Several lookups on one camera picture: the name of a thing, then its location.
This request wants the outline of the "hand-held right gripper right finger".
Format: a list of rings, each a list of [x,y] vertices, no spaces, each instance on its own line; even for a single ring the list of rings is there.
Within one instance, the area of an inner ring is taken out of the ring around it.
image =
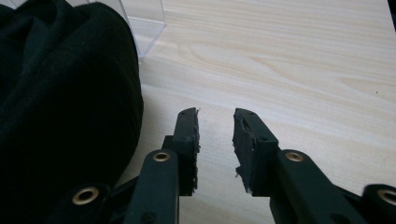
[[[278,140],[255,112],[236,108],[233,120],[233,147],[239,161],[235,171],[247,193],[269,197],[275,183],[273,166]]]

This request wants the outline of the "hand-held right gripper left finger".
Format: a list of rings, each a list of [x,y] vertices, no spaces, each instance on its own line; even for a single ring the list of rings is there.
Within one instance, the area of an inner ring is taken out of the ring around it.
[[[173,150],[178,156],[180,196],[191,196],[197,189],[199,140],[198,110],[191,107],[180,111],[174,133],[163,140],[163,148]]]

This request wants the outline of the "clear plastic box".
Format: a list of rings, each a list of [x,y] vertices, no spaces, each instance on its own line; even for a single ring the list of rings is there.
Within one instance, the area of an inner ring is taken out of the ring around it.
[[[163,10],[137,0],[0,0],[0,70],[47,63],[136,63],[164,27]]]

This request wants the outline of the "black cloth garment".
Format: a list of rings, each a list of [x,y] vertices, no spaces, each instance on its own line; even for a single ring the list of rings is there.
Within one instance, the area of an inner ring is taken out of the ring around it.
[[[0,224],[42,224],[70,189],[114,186],[143,108],[134,39],[113,8],[0,5]]]

